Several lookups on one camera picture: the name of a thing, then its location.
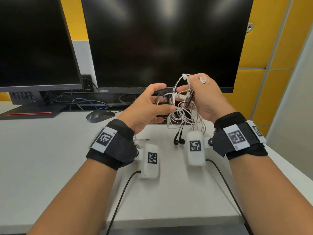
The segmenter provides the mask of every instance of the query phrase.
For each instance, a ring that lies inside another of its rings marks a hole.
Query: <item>person's left hand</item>
[[[177,109],[173,105],[153,104],[156,96],[152,96],[152,94],[164,88],[166,88],[166,84],[164,83],[151,84],[117,119],[123,121],[128,127],[134,130],[135,134],[140,133],[149,123],[162,123],[164,119],[156,117],[157,115],[170,114]]]

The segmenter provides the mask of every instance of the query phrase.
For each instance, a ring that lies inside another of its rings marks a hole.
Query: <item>hand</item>
[[[156,96],[152,96],[152,94],[164,88],[166,88],[166,84],[164,83],[151,84],[117,119],[123,121],[128,127],[134,130],[135,134],[140,133],[149,123],[162,123],[164,119],[156,117],[157,115],[173,113],[177,109],[173,105],[153,104]]]
[[[206,77],[207,81],[203,84],[197,77]],[[236,112],[223,96],[217,83],[204,73],[189,76],[190,85],[195,91],[195,102],[199,114],[213,123],[218,118]],[[177,92],[187,90],[188,85],[180,86]]]

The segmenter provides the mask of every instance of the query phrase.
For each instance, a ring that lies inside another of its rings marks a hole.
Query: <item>monitor base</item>
[[[65,107],[66,105],[59,104],[50,106],[27,104],[0,114],[0,120],[54,118],[60,114]]]

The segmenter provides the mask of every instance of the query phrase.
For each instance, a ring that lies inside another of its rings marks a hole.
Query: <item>forearm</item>
[[[87,159],[28,235],[99,234],[115,177],[112,168]]]
[[[230,167],[255,235],[313,234],[313,207],[268,156],[246,154]]]

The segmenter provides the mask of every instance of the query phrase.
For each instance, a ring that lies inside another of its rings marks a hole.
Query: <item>black earphone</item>
[[[184,128],[183,125],[180,126],[180,128],[179,128],[179,130],[178,130],[178,132],[177,132],[177,134],[176,134],[176,136],[174,138],[174,145],[175,146],[177,146],[178,144],[182,144],[182,145],[185,144],[185,140],[182,138],[182,130],[183,130],[183,128]]]

